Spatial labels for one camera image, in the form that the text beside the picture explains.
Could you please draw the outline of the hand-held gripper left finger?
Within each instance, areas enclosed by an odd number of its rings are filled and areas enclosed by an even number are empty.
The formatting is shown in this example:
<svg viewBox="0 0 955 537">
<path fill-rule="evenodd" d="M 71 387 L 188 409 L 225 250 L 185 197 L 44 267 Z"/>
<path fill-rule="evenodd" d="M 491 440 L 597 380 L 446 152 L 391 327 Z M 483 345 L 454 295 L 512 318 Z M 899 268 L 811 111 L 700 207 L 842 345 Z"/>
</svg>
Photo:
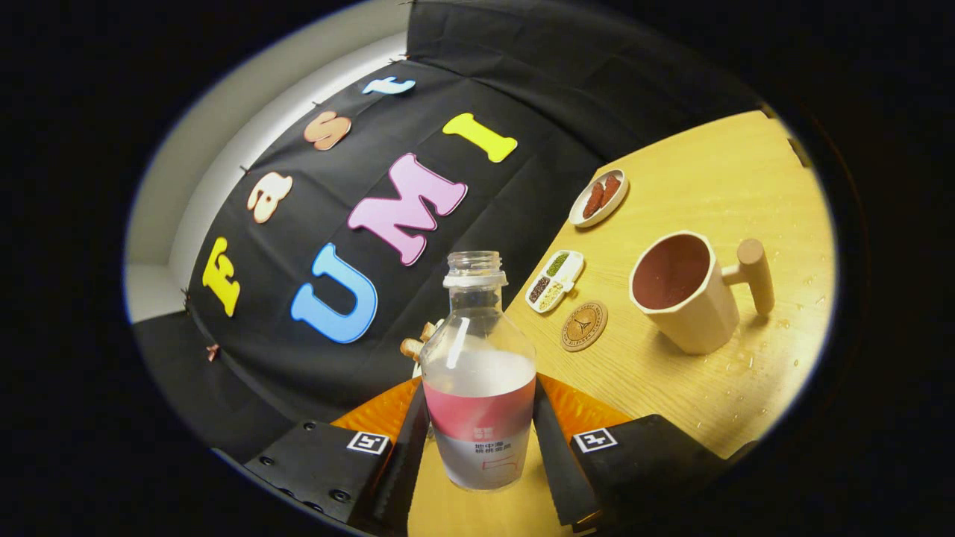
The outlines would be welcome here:
<svg viewBox="0 0 955 537">
<path fill-rule="evenodd" d="M 414 377 L 330 424 L 294 425 L 245 469 L 338 523 L 406 536 L 428 426 L 421 378 Z"/>
</svg>

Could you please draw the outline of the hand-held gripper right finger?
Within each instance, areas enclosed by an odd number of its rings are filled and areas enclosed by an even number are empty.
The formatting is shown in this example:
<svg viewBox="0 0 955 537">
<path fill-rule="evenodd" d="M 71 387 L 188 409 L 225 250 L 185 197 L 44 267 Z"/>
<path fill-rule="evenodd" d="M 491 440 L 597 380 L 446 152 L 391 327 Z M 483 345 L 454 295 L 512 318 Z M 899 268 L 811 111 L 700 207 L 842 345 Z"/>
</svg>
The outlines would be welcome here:
<svg viewBox="0 0 955 537">
<path fill-rule="evenodd" d="M 675 510 L 755 448 L 722 458 L 661 415 L 628 417 L 545 374 L 534 425 L 559 522 L 576 533 Z"/>
</svg>

